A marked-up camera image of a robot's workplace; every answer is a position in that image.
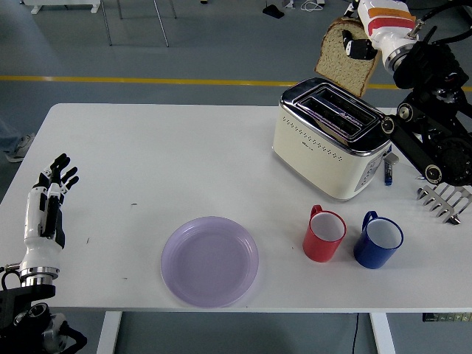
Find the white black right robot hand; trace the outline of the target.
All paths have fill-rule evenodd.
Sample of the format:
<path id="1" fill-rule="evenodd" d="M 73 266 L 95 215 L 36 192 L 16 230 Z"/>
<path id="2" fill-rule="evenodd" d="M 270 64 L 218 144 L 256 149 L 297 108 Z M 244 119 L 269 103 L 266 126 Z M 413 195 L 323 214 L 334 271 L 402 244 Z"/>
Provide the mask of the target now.
<path id="1" fill-rule="evenodd" d="M 385 66 L 404 56 L 417 42 L 410 36 L 416 18 L 402 1 L 351 1 L 344 17 L 359 17 L 372 47 L 382 54 Z"/>

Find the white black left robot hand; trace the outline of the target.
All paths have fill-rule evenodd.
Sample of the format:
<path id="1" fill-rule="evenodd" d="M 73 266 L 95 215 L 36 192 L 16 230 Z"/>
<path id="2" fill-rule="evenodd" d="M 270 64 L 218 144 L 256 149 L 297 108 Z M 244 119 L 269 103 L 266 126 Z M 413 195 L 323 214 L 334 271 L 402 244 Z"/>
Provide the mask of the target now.
<path id="1" fill-rule="evenodd" d="M 79 181 L 77 168 L 70 167 L 70 158 L 60 154 L 40 172 L 27 197 L 24 222 L 24 244 L 27 252 L 20 265 L 20 274 L 59 273 L 59 254 L 65 247 L 62 227 L 64 198 Z"/>

